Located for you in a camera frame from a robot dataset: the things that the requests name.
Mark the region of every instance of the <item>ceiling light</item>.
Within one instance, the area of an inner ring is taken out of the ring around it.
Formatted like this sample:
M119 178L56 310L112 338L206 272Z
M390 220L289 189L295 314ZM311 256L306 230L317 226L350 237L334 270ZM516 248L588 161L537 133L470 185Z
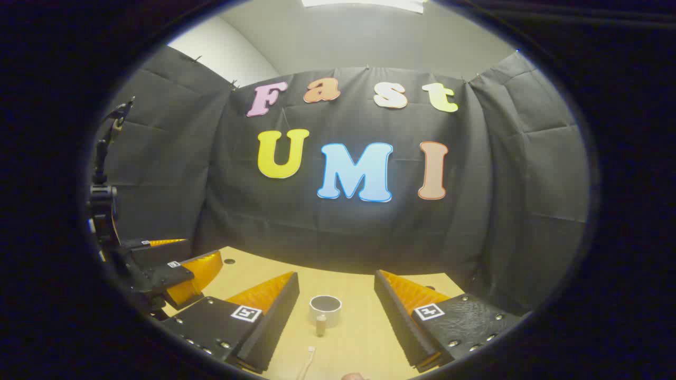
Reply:
M383 7L399 8L406 11L422 13L423 3L427 0L302 0L306 7L330 4L371 4Z

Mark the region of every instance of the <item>foam letter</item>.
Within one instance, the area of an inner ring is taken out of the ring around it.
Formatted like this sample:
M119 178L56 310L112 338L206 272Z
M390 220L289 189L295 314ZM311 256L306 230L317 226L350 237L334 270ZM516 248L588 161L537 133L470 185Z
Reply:
M359 192L359 199L367 202L388 202L392 199L392 194L387 190L387 158L392 153L392 145L368 144L356 165L343 144L324 145L322 153L327 164L324 184L317 191L319 198L336 199L340 196L336 188L338 177L347 198L352 198L364 179L364 189Z
M308 85L308 92L303 96L306 103L315 103L320 100L334 100L340 95L336 78L321 78Z
M253 99L253 105L247 112L247 116L261 116L268 113L266 103L273 105L277 101L279 91L286 91L289 85L286 82L272 83L271 85L256 87L256 98Z
M278 130L267 130L258 135L260 146L258 148L258 170L264 176L270 178L289 178L300 168L300 161L303 156L303 140L310 135L307 129L292 129L287 132L287 137L291 139L289 148L289 160L286 164L277 165L274 163L274 148L277 140L282 137Z
M425 180L418 190L418 196L423 199L434 200L446 196L443 188L443 157L448 153L444 144L434 141L420 143L420 150L425 153Z
M422 86L422 89L429 92L429 101L432 106L439 111L455 112L458 110L458 105L455 103L448 103L446 96L453 96L453 90L446 89L441 83L431 83Z
M380 82L375 85L376 94L373 100L377 105L385 108L404 108L408 104L408 99L404 96L404 86L399 83Z

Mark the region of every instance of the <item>tabletop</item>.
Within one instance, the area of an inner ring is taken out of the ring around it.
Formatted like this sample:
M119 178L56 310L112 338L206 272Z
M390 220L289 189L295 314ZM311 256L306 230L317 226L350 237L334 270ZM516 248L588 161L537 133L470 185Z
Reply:
M419 375L408 365L402 347L376 295L374 275L332 272L287 264L248 254L235 248L220 250L224 264L203 294L225 300L290 270L298 273L300 294L282 332L268 370L262 376L270 380L296 380L307 363L308 347L315 353L305 380L340 378L351 372L371 380L410 379ZM439 293L456 297L464 292L444 273L402 276L420 285L430 285ZM309 302L315 295L333 295L342 301L339 324L327 328L322 337L310 322ZM167 315L177 311L167 305Z

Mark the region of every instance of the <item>white mug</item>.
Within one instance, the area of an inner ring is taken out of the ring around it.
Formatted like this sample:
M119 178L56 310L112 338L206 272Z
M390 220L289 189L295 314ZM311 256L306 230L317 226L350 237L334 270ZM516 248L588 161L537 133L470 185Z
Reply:
M310 322L315 324L317 316L327 318L327 327L335 327L340 321L340 309L343 303L332 295L316 295L310 299Z

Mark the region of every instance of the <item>small bottle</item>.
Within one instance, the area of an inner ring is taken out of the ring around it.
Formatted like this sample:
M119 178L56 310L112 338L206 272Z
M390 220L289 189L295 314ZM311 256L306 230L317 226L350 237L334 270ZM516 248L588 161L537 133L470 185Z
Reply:
M327 318L325 315L317 316L317 336L321 337L324 335L324 332L327 330Z

